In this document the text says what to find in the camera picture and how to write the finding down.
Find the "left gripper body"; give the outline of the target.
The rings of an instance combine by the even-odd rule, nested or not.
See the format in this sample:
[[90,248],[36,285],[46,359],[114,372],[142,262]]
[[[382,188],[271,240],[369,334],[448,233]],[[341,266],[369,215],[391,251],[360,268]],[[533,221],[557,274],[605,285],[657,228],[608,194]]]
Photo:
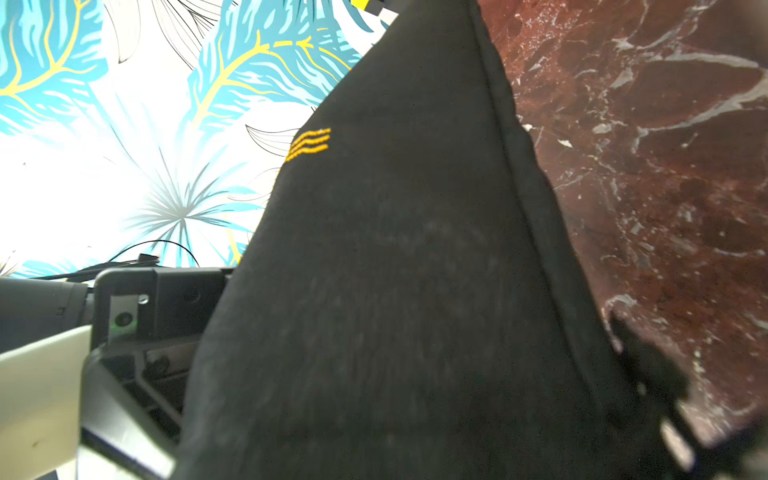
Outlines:
[[174,470],[187,379],[230,268],[112,268],[86,304],[77,476],[167,479]]

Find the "black drawstring dryer bag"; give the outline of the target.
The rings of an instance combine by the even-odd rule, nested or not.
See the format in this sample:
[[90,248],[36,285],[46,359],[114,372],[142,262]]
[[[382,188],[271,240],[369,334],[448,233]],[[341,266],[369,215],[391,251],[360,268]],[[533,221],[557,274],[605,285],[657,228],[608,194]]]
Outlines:
[[474,1],[416,1],[294,139],[189,376],[176,479],[747,477],[604,323]]

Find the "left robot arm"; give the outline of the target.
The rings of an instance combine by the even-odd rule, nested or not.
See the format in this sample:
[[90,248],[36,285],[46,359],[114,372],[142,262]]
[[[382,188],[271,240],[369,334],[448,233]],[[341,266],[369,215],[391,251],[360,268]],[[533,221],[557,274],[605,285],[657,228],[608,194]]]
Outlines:
[[228,268],[1,282],[1,475],[166,479]]

